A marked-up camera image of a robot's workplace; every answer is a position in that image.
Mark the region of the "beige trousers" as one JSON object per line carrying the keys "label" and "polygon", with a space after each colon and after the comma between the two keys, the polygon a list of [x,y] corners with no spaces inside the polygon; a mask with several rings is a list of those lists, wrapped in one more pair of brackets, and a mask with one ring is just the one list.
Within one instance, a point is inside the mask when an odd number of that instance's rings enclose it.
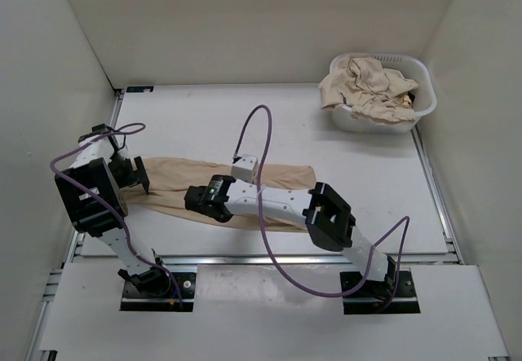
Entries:
{"label": "beige trousers", "polygon": [[[236,216],[230,222],[220,223],[184,207],[184,197],[189,187],[206,185],[215,174],[230,174],[230,165],[178,157],[146,158],[144,165],[150,182],[149,189],[147,192],[141,186],[122,189],[128,204],[218,227],[243,230],[259,228],[259,220],[253,216]],[[316,184],[316,175],[310,165],[268,164],[263,167],[262,182],[267,187],[310,189]]]}

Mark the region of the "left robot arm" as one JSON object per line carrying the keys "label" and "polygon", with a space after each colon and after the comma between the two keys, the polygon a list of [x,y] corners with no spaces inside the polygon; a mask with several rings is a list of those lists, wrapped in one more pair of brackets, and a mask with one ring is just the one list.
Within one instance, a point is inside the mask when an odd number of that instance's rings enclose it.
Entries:
{"label": "left robot arm", "polygon": [[78,149],[54,159],[51,170],[74,229],[105,243],[124,266],[118,274],[138,292],[166,297],[174,287],[170,272],[125,223],[128,206],[122,190],[141,186],[149,193],[150,182],[142,158],[130,158],[126,141],[117,137],[144,128],[141,122],[120,129],[96,125],[80,136]]}

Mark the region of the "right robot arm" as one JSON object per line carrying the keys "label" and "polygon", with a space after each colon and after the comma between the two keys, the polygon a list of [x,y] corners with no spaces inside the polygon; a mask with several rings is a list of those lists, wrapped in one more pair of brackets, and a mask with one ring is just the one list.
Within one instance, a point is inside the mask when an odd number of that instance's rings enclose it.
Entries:
{"label": "right robot arm", "polygon": [[351,206],[327,183],[309,190],[258,187],[238,178],[216,174],[206,186],[191,186],[185,209],[217,222],[235,216],[255,215],[304,227],[312,243],[325,251],[341,253],[361,273],[361,291],[367,297],[385,298],[396,285],[396,261],[379,252],[358,229]]}

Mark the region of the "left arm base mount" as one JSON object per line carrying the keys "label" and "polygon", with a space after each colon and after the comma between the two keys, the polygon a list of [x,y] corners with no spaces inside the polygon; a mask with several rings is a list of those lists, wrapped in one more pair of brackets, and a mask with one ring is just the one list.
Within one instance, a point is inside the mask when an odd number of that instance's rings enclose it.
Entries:
{"label": "left arm base mount", "polygon": [[181,292],[182,301],[173,285],[161,285],[152,292],[140,292],[129,280],[125,280],[120,301],[121,311],[134,312],[192,312],[197,287],[196,272],[175,272],[174,277]]}

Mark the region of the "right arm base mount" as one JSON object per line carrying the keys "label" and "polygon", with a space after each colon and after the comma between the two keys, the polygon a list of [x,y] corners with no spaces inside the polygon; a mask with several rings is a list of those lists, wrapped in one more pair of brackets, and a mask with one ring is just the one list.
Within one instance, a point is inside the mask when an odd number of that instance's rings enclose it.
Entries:
{"label": "right arm base mount", "polygon": [[400,271],[395,296],[390,299],[392,288],[386,290],[367,281],[355,293],[343,299],[345,315],[400,315],[420,314],[420,306],[411,271]]}

